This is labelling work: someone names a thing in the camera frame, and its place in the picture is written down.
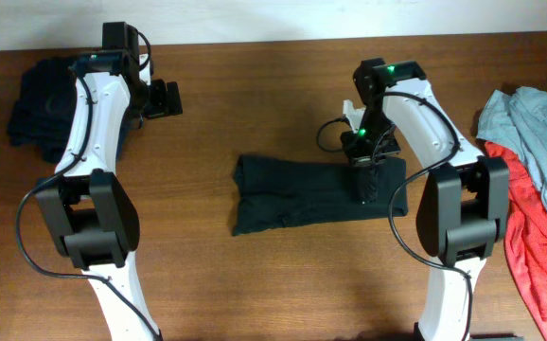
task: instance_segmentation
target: wooden tabletop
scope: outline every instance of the wooden tabletop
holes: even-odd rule
[[[6,125],[20,76],[40,59],[75,53],[0,52],[0,340],[109,339],[89,284],[34,273],[13,238],[20,199],[53,172],[36,148],[9,145]],[[412,329],[429,270],[401,250],[385,219],[230,234],[240,154],[346,162],[321,152],[314,136],[341,113],[344,99],[359,102],[351,75],[374,57],[417,60],[471,142],[493,90],[547,90],[547,33],[153,48],[154,77],[179,82],[185,112],[132,132],[116,168],[139,213],[139,277],[166,340],[330,340]],[[397,138],[408,172],[417,171],[401,132]],[[408,188],[411,213],[397,219],[419,252],[415,213],[423,185]],[[38,263],[74,271],[56,253],[35,203],[22,224]],[[501,243],[477,282],[471,331],[540,339]]]

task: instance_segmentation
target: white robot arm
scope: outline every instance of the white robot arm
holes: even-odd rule
[[[120,129],[133,119],[183,112],[176,83],[167,89],[151,80],[150,55],[138,54],[138,36],[145,40],[123,22],[106,23],[102,50],[75,62],[76,112],[56,168],[62,177],[36,194],[57,250],[89,279],[114,341],[162,340],[136,272],[138,216],[115,178]],[[94,208],[74,209],[88,198]]]
[[[500,159],[485,158],[454,127],[418,64],[364,61],[354,73],[354,82],[366,108],[355,109],[350,100],[344,102],[343,114],[351,131],[342,135],[342,141],[345,154],[356,167],[375,168],[384,163],[385,155],[398,153],[393,138],[393,130],[398,127],[421,166],[427,168],[450,155],[455,142],[448,124],[454,130],[460,149],[445,167],[431,170],[417,214],[417,231],[431,262],[463,270],[470,276],[471,288],[475,287],[493,243],[504,235],[508,210],[506,165]],[[448,122],[417,100],[384,96],[383,92],[425,99]],[[462,187],[477,192],[476,199],[461,203]],[[431,269],[425,310],[415,324],[418,338],[469,338],[466,328],[470,293],[466,280],[457,272]]]

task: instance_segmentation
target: red cloth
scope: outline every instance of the red cloth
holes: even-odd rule
[[[547,340],[547,211],[518,156],[492,142],[486,142],[485,149],[509,167],[505,255],[521,298]]]

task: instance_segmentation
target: black cloth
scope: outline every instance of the black cloth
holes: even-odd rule
[[[406,177],[406,163],[389,157],[379,167],[377,200],[363,203],[356,176],[346,165],[297,163],[242,155],[234,180],[238,185],[238,223],[233,235],[278,227],[387,217],[389,199]],[[408,213],[405,189],[394,215]]]
[[[43,60],[23,74],[7,126],[11,146],[35,144],[44,161],[62,159],[76,111],[76,85],[68,71],[75,60]],[[130,122],[121,126],[118,152],[129,130]]]

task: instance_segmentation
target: white wall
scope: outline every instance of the white wall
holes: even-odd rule
[[[0,0],[0,50],[99,46],[108,21],[156,45],[531,31],[547,0]]]

